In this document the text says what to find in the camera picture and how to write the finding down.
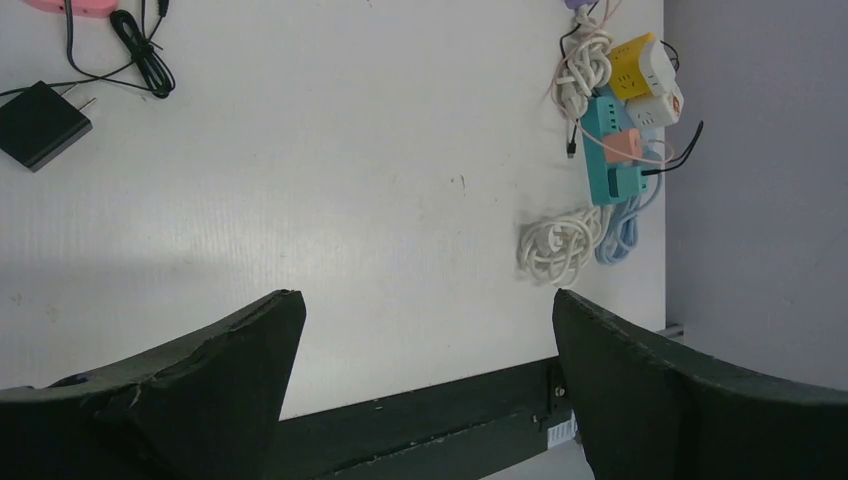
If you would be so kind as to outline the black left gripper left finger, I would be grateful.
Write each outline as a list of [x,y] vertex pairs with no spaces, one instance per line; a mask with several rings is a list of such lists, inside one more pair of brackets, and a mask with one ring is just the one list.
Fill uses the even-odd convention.
[[1,393],[5,479],[259,479],[306,320],[277,290],[130,358]]

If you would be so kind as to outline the teal power strip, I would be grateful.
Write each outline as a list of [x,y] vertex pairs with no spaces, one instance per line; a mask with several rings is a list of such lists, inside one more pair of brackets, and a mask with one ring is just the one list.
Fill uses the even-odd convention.
[[646,193],[648,180],[634,160],[643,157],[643,138],[626,125],[617,99],[591,98],[580,126],[592,205],[617,205]]

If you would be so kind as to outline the teal usb charger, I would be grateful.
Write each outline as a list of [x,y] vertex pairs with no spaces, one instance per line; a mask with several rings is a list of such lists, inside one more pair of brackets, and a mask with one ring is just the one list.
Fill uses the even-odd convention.
[[609,169],[607,178],[610,198],[616,202],[641,196],[648,188],[648,179],[638,165]]

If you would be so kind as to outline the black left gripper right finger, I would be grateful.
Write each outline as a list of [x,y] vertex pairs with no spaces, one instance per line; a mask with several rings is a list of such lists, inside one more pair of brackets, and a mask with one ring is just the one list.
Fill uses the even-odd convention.
[[572,291],[552,322],[599,479],[843,479],[847,395],[742,368]]

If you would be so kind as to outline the salmon pink charger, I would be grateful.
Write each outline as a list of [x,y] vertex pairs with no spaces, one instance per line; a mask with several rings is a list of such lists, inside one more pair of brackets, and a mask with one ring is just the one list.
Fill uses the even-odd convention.
[[607,164],[618,164],[641,158],[643,153],[642,136],[635,128],[604,136],[602,145]]

